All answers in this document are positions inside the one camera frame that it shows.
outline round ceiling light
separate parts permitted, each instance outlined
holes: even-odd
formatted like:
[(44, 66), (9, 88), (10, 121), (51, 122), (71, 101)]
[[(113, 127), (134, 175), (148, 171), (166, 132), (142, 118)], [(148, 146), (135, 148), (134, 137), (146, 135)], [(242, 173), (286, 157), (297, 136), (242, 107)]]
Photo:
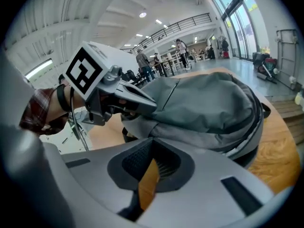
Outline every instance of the round ceiling light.
[(146, 12), (142, 12), (142, 13), (139, 15), (139, 17), (140, 17), (140, 18), (144, 18), (144, 17), (146, 17), (146, 15), (147, 15)]

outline stairs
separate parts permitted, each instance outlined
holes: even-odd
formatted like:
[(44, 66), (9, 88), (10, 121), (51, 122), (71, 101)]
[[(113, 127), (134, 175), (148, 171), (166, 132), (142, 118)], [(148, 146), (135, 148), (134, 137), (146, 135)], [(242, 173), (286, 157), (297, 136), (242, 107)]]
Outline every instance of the stairs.
[(280, 113), (286, 122), (295, 144), (304, 142), (304, 111), (294, 100), (271, 101), (271, 104)]

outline gray backpack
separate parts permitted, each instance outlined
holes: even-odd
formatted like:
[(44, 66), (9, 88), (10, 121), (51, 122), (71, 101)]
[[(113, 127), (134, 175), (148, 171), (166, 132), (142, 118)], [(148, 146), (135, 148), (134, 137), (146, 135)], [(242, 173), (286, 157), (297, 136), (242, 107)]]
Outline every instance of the gray backpack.
[(158, 78), (142, 90), (155, 100), (157, 109), (137, 117), (122, 115), (126, 141), (160, 137), (220, 152), (233, 160), (256, 154), (263, 119), (270, 109), (232, 75)]

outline red plaid shirt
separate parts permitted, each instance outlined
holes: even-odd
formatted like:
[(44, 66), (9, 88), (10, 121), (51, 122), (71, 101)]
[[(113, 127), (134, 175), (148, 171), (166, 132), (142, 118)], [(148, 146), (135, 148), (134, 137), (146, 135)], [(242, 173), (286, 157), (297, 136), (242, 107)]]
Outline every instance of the red plaid shirt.
[(52, 135), (60, 132), (66, 125), (68, 115), (63, 115), (48, 124), (46, 118), (54, 88), (36, 89), (20, 121), (20, 127), (39, 135)]

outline plaid shirt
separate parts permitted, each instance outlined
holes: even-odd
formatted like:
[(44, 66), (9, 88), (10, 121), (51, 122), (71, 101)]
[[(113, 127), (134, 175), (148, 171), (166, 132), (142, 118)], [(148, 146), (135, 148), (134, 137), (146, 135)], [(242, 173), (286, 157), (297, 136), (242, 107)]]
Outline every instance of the plaid shirt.
[(148, 60), (147, 56), (142, 52), (136, 55), (136, 62), (138, 63), (138, 66), (140, 68), (150, 66), (150, 63), (148, 63), (147, 60)]
[(54, 88), (36, 89), (30, 99), (20, 121), (19, 126), (38, 135), (52, 135), (60, 132), (66, 125), (68, 114), (46, 124), (48, 108)]

